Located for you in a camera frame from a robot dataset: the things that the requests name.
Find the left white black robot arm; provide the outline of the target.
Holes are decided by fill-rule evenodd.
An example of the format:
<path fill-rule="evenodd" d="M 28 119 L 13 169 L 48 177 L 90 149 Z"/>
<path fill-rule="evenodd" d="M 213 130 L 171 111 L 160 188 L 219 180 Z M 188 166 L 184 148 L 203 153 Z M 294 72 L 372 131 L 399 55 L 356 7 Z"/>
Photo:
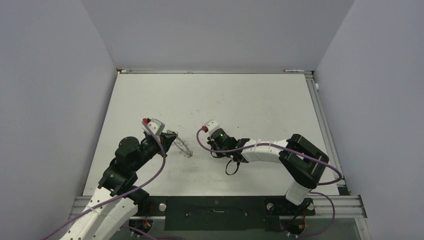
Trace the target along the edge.
<path fill-rule="evenodd" d="M 82 215 L 62 239 L 108 240 L 131 216 L 145 214 L 149 193 L 135 185 L 137 171 L 154 156 L 165 156 L 177 137 L 170 131 L 155 137 L 146 134 L 142 141 L 123 138 Z"/>

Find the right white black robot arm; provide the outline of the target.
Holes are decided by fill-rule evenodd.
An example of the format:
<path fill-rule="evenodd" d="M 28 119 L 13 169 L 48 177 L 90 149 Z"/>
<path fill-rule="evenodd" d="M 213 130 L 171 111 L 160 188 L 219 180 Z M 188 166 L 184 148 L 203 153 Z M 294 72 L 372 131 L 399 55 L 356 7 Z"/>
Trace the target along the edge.
<path fill-rule="evenodd" d="M 304 199 L 317 188 L 329 165 L 328 156 L 300 134 L 293 134 L 287 140 L 261 141 L 236 139 L 218 128 L 209 133 L 207 144 L 217 158 L 227 157 L 238 165 L 252 162 L 282 164 L 293 178 L 282 201 L 283 209 L 289 214 L 302 208 Z"/>

